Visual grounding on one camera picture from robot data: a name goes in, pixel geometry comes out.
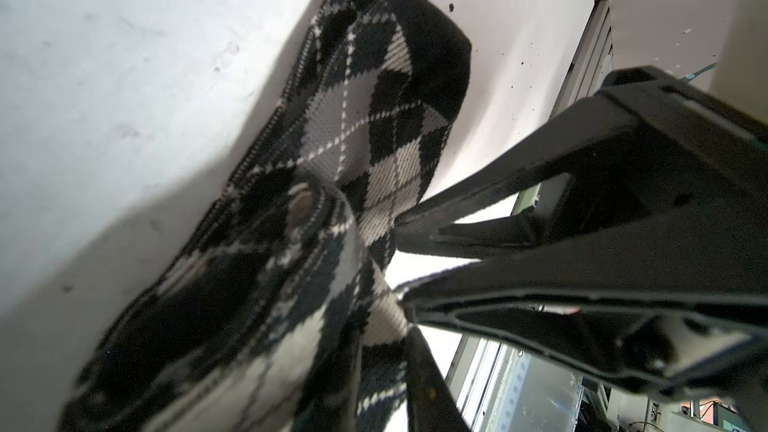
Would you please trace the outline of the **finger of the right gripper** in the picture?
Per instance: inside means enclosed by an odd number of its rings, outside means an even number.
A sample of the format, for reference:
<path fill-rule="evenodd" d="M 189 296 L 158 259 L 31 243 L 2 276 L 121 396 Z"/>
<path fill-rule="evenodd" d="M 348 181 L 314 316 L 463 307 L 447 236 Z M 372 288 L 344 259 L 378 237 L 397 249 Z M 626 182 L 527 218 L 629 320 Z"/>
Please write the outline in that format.
<path fill-rule="evenodd" d="M 404 252 L 486 258 L 723 203 L 767 218 L 767 127 L 650 66 L 611 72 L 488 166 L 395 223 Z"/>
<path fill-rule="evenodd" d="M 767 395 L 767 206 L 688 205 L 408 287 L 417 323 L 661 399 Z"/>

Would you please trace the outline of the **black grey argyle sock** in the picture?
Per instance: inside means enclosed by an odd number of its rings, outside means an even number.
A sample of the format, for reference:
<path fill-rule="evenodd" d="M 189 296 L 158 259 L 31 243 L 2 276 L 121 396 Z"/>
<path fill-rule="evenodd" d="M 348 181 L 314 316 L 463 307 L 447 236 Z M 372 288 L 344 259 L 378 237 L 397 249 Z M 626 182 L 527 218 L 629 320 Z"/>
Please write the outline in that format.
<path fill-rule="evenodd" d="M 383 431 L 425 341 L 385 278 L 471 44 L 428 0 L 323 0 L 267 124 L 79 374 L 61 431 Z"/>

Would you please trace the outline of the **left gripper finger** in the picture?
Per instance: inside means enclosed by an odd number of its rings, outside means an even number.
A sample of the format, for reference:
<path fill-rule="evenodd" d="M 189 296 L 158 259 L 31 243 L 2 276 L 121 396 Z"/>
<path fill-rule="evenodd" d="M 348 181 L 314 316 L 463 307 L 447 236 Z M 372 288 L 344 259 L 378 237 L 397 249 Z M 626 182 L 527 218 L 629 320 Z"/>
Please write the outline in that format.
<path fill-rule="evenodd" d="M 405 338 L 405 357 L 408 430 L 469 432 L 418 327 Z"/>

